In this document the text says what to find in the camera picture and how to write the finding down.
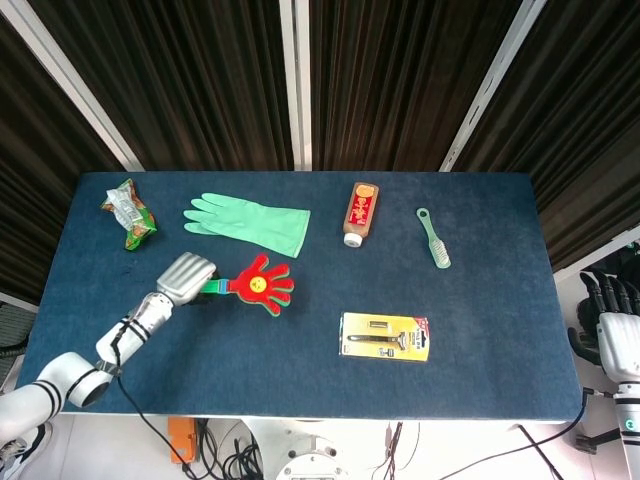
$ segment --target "sauce bottle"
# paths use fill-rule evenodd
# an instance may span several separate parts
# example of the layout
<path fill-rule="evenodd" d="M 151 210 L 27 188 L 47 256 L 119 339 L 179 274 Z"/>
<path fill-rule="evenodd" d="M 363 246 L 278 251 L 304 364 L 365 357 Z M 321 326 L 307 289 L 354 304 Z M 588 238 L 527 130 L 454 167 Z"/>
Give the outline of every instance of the sauce bottle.
<path fill-rule="evenodd" d="M 362 239 L 369 235 L 379 190 L 376 185 L 369 183 L 356 182 L 353 186 L 349 208 L 342 225 L 344 244 L 347 247 L 358 248 L 362 245 Z"/>

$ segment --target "razor package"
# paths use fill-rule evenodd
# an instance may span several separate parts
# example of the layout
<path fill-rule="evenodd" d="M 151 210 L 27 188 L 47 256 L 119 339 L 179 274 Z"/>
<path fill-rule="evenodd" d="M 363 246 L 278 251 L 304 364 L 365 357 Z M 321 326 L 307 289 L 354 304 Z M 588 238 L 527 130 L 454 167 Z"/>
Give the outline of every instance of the razor package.
<path fill-rule="evenodd" d="M 429 322 L 426 317 L 343 313 L 340 354 L 426 362 Z"/>

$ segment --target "green snack bag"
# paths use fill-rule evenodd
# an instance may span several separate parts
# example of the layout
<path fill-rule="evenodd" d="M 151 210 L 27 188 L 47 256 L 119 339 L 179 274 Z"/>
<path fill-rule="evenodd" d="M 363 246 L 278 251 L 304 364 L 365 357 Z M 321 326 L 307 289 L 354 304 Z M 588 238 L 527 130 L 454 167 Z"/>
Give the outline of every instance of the green snack bag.
<path fill-rule="evenodd" d="M 157 231 L 153 214 L 138 198 L 130 178 L 118 188 L 107 190 L 107 199 L 100 208 L 113 212 L 118 223 L 127 231 L 124 246 L 127 250 L 135 250 L 144 238 Z"/>

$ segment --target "bottle label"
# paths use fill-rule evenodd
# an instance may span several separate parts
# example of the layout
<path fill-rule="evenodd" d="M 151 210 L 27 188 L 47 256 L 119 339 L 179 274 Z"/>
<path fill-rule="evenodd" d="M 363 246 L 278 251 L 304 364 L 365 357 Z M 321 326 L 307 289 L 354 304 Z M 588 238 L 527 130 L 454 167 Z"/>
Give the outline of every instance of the bottle label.
<path fill-rule="evenodd" d="M 356 194 L 353 196 L 351 204 L 351 214 L 349 223 L 352 225 L 366 225 L 371 210 L 371 202 L 375 190 L 369 185 L 358 185 Z"/>

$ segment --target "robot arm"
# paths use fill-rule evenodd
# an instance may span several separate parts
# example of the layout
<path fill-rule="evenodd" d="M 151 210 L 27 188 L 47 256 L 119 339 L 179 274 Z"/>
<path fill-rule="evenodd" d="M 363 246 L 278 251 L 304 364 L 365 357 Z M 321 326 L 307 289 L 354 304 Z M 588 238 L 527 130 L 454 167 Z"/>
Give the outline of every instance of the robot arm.
<path fill-rule="evenodd" d="M 0 396 L 0 445 L 57 415 L 66 400 L 80 408 L 98 400 L 122 365 L 171 317 L 173 307 L 193 300 L 215 271 L 208 260 L 184 253 L 158 278 L 157 292 L 98 341 L 95 366 L 77 353 L 64 353 L 35 382 Z"/>
<path fill-rule="evenodd" d="M 580 274 L 593 315 L 581 319 L 582 335 L 569 329 L 569 339 L 576 354 L 602 365 L 618 384 L 616 416 L 629 475 L 636 480 L 640 479 L 640 292 L 600 272 L 594 275 L 598 282 Z"/>

